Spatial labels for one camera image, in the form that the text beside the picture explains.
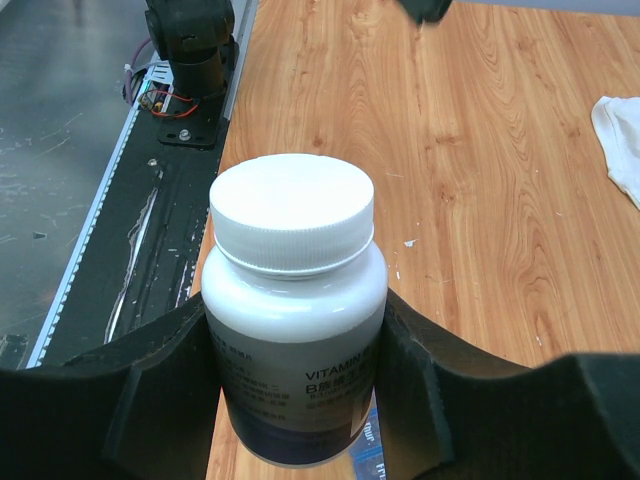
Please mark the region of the blue weekly pill organizer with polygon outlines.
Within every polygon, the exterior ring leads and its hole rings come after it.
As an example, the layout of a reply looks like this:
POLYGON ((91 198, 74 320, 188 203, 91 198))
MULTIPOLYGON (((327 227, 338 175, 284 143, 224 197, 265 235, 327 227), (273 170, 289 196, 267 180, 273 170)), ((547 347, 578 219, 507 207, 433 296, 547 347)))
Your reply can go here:
POLYGON ((359 438, 350 447, 349 454, 357 480, 385 480, 387 478, 375 399, 372 400, 364 428, 359 438))

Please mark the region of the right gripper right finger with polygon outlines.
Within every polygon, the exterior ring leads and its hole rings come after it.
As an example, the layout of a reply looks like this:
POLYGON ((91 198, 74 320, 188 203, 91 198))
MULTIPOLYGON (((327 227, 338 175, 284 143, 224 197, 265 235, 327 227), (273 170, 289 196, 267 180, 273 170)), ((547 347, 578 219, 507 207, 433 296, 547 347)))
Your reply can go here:
POLYGON ((375 396, 391 479, 635 479, 639 358, 535 368, 462 340, 390 293, 375 396))

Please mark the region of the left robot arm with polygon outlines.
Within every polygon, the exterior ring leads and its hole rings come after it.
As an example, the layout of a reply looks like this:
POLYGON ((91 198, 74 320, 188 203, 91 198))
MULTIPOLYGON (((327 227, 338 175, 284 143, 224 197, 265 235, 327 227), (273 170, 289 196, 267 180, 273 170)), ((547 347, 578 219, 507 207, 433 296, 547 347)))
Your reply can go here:
POLYGON ((230 1, 149 1, 145 20, 156 53, 169 63, 175 96, 235 101, 241 69, 230 1))

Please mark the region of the white cap pill bottle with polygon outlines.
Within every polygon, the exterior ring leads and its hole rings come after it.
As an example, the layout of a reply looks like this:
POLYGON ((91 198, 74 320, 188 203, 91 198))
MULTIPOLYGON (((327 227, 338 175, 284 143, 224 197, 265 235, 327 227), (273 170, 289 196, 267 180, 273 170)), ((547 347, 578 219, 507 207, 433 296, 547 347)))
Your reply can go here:
POLYGON ((201 297, 231 424, 257 457, 329 461, 370 410, 388 293, 374 185, 336 158, 280 153, 221 173, 201 297))

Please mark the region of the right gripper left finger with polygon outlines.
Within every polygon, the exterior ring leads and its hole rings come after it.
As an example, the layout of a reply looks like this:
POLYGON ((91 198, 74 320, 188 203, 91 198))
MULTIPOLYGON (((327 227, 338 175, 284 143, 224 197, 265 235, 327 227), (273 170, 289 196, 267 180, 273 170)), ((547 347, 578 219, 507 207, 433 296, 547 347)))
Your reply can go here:
POLYGON ((61 365, 1 372, 4 479, 203 479, 220 381, 201 296, 61 365))

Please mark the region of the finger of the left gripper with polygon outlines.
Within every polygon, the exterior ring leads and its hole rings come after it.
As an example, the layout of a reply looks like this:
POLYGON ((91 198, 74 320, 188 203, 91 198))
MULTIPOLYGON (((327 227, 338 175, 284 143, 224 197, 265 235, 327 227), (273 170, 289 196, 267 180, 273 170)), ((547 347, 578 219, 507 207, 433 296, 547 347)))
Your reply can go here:
POLYGON ((415 24, 439 24, 452 0, 398 0, 397 3, 415 24))

